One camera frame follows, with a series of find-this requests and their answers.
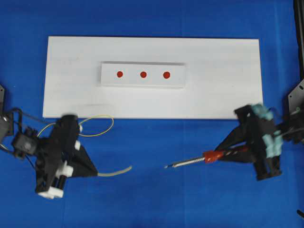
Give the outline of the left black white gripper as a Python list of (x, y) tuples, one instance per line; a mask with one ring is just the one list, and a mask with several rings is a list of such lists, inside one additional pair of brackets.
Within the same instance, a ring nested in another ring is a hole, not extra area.
[(49, 137), (41, 138), (36, 152), (35, 192), (46, 199), (62, 198), (71, 177), (94, 177), (97, 169), (78, 141), (78, 117), (66, 114), (55, 122)]

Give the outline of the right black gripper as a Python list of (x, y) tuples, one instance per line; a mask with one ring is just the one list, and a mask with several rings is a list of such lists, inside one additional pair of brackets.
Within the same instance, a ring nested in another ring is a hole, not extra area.
[[(220, 155), (218, 160), (253, 163), (258, 181), (281, 175), (283, 139), (273, 113), (262, 104), (245, 105), (234, 112), (240, 125), (215, 148), (215, 152)], [(250, 149), (233, 148), (240, 143)]]

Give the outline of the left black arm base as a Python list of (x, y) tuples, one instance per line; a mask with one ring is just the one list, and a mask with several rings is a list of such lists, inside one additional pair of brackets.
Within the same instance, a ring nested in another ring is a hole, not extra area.
[(0, 114), (3, 113), (4, 101), (5, 101), (5, 89), (2, 85), (0, 85)]

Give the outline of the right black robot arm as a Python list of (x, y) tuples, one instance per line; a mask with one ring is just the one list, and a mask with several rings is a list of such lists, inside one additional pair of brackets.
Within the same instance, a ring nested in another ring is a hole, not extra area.
[(220, 161), (252, 163), (261, 181), (281, 175), (280, 155), (284, 141), (304, 141), (304, 113), (290, 114), (280, 124), (273, 112), (262, 104), (245, 105), (234, 110), (239, 125), (216, 147), (224, 151)]

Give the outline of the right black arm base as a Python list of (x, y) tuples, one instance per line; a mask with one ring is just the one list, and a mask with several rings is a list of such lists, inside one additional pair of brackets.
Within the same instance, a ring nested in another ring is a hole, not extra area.
[(289, 112), (293, 113), (304, 108), (304, 1), (294, 0), (294, 20), (298, 44), (300, 82), (289, 93)]

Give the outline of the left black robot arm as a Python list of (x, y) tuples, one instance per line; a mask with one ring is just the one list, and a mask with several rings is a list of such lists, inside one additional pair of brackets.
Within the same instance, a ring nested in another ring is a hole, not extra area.
[(35, 156), (35, 193), (47, 199), (62, 198), (68, 178), (95, 177), (98, 171), (78, 140), (81, 127), (78, 117), (66, 114), (55, 122), (49, 137), (40, 138), (30, 127), (22, 129), (22, 115), (19, 115), (19, 131), (11, 145), (13, 150), (2, 151), (24, 159)]

